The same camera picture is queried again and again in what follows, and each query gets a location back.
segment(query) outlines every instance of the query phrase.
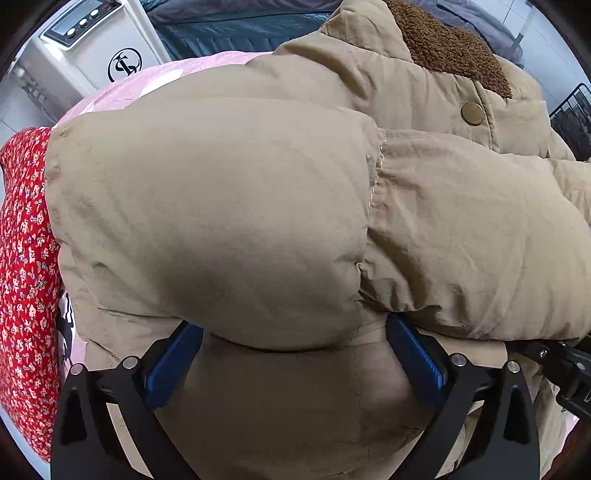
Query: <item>round button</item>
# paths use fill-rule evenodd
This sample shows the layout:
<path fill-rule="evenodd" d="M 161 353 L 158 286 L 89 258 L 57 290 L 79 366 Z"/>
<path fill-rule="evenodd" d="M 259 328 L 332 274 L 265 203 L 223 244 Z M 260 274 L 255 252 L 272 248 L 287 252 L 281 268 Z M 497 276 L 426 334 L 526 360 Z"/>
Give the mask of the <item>round button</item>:
<path fill-rule="evenodd" d="M 462 118 L 473 127 L 477 127 L 484 121 L 484 110 L 474 102 L 468 102 L 462 107 Z"/>

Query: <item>beige puffer jacket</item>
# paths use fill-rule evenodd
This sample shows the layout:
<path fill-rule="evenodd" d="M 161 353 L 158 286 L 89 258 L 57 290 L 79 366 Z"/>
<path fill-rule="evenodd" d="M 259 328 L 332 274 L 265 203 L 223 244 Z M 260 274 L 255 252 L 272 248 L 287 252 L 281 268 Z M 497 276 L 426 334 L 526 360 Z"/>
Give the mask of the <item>beige puffer jacket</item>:
<path fill-rule="evenodd" d="M 273 55 L 52 135 L 46 197 L 89 365 L 179 319 L 209 333 L 158 414 L 202 478 L 388 478 L 431 414 L 388 312 L 474 339 L 477 363 L 506 359 L 485 339 L 591 329 L 591 167 L 529 75 L 435 71 L 451 54 L 419 54 L 406 9 L 345 0 Z M 561 417 L 534 373 L 544 470 Z"/>

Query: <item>pink bedsheet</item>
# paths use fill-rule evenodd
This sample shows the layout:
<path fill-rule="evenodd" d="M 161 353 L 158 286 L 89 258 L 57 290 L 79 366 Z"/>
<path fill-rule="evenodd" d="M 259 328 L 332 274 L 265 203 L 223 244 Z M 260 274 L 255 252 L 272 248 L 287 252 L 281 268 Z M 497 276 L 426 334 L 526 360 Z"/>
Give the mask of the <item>pink bedsheet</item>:
<path fill-rule="evenodd" d="M 142 70 L 138 73 L 119 80 L 96 93 L 82 99 L 71 108 L 57 123 L 57 127 L 68 123 L 73 118 L 87 112 L 103 110 L 121 110 L 139 97 L 166 85 L 189 73 L 220 67 L 222 65 L 243 65 L 264 53 L 247 53 L 243 51 L 223 51 L 209 57 L 172 61 Z"/>

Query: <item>dark blue blanket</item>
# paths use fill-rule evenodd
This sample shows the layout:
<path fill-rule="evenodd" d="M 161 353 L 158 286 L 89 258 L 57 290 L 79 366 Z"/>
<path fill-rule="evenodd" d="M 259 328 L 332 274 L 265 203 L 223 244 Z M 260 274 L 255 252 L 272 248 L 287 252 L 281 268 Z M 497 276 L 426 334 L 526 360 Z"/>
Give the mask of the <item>dark blue blanket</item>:
<path fill-rule="evenodd" d="M 173 60 L 221 51 L 271 51 L 318 30 L 342 0 L 141 0 Z M 411 0 L 450 27 L 480 35 L 514 63 L 521 49 L 498 20 L 469 0 Z"/>

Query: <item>black metal rack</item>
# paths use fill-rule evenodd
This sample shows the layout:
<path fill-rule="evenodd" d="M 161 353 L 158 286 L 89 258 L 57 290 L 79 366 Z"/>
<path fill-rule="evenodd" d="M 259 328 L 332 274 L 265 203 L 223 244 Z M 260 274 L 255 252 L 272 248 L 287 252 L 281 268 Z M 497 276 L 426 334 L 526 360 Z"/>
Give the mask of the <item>black metal rack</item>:
<path fill-rule="evenodd" d="M 551 114 L 550 125 L 579 161 L 591 158 L 591 91 L 581 83 Z"/>

